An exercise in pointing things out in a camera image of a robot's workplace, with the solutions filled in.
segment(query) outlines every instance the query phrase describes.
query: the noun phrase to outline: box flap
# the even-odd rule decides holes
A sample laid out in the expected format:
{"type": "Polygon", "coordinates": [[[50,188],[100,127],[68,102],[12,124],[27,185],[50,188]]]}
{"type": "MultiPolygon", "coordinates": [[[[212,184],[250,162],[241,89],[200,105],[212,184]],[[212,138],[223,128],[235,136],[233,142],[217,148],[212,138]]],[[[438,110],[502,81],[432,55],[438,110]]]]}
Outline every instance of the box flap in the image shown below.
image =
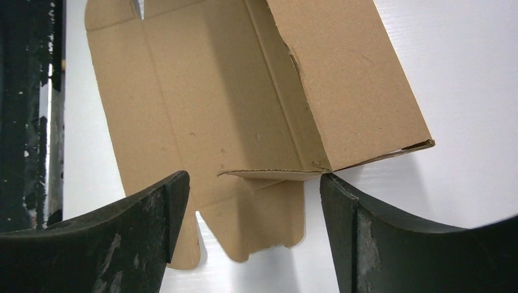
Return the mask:
{"type": "MultiPolygon", "coordinates": [[[[313,139],[325,149],[323,173],[434,145],[426,143],[432,138],[373,1],[268,4],[318,128],[313,139]]],[[[319,166],[310,162],[294,170],[316,171],[312,167],[319,166]]],[[[277,179],[294,174],[259,168],[223,173],[277,179]]]]}
{"type": "Polygon", "coordinates": [[[125,192],[191,175],[172,266],[199,261],[195,211],[235,261],[297,244],[302,182],[217,177],[225,166],[302,168],[247,4],[146,0],[141,21],[129,0],[90,0],[85,18],[125,192]]]}

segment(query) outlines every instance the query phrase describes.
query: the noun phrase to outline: torn cardboard edge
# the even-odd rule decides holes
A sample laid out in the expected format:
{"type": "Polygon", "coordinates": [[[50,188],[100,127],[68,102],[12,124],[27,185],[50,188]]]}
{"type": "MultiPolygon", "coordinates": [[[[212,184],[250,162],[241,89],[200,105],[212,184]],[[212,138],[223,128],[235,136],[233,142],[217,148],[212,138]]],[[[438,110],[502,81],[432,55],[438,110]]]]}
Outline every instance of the torn cardboard edge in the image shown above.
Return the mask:
{"type": "Polygon", "coordinates": [[[248,179],[282,179],[282,180],[293,180],[293,181],[306,181],[316,178],[320,175],[326,173],[337,172],[340,170],[353,168],[360,165],[369,164],[376,161],[381,161],[383,159],[388,159],[391,157],[398,157],[403,154],[413,153],[415,151],[425,150],[427,148],[434,147],[436,145],[435,140],[429,139],[422,143],[417,143],[415,145],[409,146],[407,148],[402,148],[400,150],[392,151],[383,156],[376,157],[374,159],[367,160],[365,162],[361,162],[356,165],[352,165],[350,167],[345,167],[339,170],[329,170],[324,169],[322,171],[300,171],[300,170],[281,170],[281,169],[263,169],[263,170],[226,170],[218,173],[218,176],[221,175],[233,175],[242,178],[248,179]]]}

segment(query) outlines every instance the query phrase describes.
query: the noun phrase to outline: folded cardboard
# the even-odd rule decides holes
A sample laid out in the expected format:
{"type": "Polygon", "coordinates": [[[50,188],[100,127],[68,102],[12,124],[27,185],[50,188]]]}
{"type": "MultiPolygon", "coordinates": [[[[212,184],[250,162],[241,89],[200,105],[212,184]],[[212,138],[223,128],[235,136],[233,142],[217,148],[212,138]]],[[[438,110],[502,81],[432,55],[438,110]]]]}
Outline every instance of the folded cardboard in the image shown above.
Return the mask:
{"type": "Polygon", "coordinates": [[[245,261],[302,239],[290,180],[433,145],[371,0],[89,0],[85,24],[125,192],[191,174],[176,269],[195,211],[245,261]]]}

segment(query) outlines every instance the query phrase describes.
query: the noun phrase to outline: white surface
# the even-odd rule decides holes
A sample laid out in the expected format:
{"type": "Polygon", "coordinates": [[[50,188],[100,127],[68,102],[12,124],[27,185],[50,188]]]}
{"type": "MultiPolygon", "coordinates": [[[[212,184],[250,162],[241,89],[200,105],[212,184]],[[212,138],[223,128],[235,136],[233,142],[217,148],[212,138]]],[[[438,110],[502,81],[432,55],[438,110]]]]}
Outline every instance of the white surface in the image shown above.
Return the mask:
{"type": "MultiPolygon", "coordinates": [[[[65,218],[123,197],[84,31],[68,1],[65,218]]],[[[471,228],[518,213],[518,1],[376,0],[437,146],[339,172],[427,219],[471,228]]],[[[338,292],[318,180],[305,183],[306,235],[231,262],[200,219],[203,264],[168,269],[162,292],[338,292]]]]}

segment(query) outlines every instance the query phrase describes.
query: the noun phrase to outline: corrugated cardboard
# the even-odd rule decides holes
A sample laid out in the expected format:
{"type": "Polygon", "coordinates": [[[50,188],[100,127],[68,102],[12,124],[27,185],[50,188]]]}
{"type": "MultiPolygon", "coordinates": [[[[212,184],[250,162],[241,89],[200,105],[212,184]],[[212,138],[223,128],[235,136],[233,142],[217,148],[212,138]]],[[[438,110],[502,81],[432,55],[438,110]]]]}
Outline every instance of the corrugated cardboard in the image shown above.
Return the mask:
{"type": "Polygon", "coordinates": [[[195,211],[245,261],[304,235],[283,180],[433,145],[370,0],[145,0],[143,21],[90,0],[85,24],[126,193],[191,174],[174,268],[199,261],[195,211]]]}

